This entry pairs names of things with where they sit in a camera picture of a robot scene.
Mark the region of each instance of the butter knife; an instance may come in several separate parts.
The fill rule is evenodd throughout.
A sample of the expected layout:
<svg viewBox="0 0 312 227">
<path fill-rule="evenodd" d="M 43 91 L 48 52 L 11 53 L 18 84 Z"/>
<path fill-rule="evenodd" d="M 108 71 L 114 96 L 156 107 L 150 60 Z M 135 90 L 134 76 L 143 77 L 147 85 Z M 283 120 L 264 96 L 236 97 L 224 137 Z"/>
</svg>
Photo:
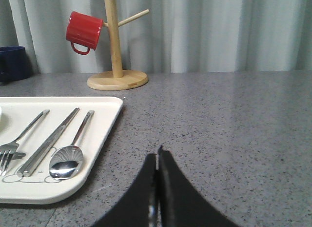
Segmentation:
<svg viewBox="0 0 312 227">
<path fill-rule="evenodd" d="M 74 116 L 80 108 L 75 108 L 72 113 L 54 130 L 54 132 L 42 143 L 42 145 L 35 151 L 35 153 L 23 164 L 23 166 L 17 171 L 19 177 L 29 177 L 33 174 L 35 169 L 41 163 L 43 158 L 60 138 L 66 127 L 72 121 Z"/>
</svg>

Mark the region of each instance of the spoon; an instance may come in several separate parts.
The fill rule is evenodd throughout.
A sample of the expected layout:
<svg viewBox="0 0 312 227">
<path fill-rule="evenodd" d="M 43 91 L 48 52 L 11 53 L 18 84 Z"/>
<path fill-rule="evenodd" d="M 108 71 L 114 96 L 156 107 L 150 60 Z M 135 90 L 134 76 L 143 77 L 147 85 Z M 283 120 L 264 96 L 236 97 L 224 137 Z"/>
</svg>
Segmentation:
<svg viewBox="0 0 312 227">
<path fill-rule="evenodd" d="M 83 162 L 83 154 L 75 143 L 93 113 L 94 111 L 88 111 L 73 142 L 68 146 L 62 147 L 53 155 L 49 164 L 49 173 L 53 179 L 66 180 L 74 177 L 80 171 Z"/>
</svg>

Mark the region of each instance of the fork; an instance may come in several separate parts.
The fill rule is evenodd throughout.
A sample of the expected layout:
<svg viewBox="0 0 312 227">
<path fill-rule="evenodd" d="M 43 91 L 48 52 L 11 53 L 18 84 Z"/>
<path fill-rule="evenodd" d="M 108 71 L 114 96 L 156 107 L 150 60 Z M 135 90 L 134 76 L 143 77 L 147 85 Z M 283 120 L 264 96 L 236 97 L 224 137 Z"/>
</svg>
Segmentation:
<svg viewBox="0 0 312 227">
<path fill-rule="evenodd" d="M 12 157 L 15 154 L 19 144 L 17 141 L 21 139 L 35 123 L 50 110 L 44 110 L 37 115 L 33 121 L 21 132 L 21 134 L 12 142 L 0 146 L 0 175 L 5 176 L 7 169 L 11 163 Z"/>
</svg>

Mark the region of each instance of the speckled countertop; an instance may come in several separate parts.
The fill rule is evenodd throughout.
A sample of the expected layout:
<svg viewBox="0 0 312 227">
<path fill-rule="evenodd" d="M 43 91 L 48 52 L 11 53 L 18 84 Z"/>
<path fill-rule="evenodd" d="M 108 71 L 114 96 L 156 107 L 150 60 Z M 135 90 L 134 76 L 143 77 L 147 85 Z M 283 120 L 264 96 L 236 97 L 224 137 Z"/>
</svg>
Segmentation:
<svg viewBox="0 0 312 227">
<path fill-rule="evenodd" d="M 243 227 L 312 226 L 312 72 L 149 74 L 98 91 L 91 74 L 42 74 L 0 97 L 114 96 L 124 107 L 85 185 L 52 205 L 0 204 L 1 227 L 88 227 L 162 144 L 203 197 Z"/>
</svg>

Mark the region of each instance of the dark blue cup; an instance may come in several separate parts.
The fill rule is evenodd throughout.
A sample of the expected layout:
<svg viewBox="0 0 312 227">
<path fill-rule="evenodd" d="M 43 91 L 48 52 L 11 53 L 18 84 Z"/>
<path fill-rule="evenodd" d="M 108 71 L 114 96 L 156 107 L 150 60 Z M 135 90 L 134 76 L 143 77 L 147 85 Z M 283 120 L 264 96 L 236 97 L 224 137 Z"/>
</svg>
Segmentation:
<svg viewBox="0 0 312 227">
<path fill-rule="evenodd" d="M 25 47 L 0 47 L 0 83 L 23 80 L 32 74 Z"/>
</svg>

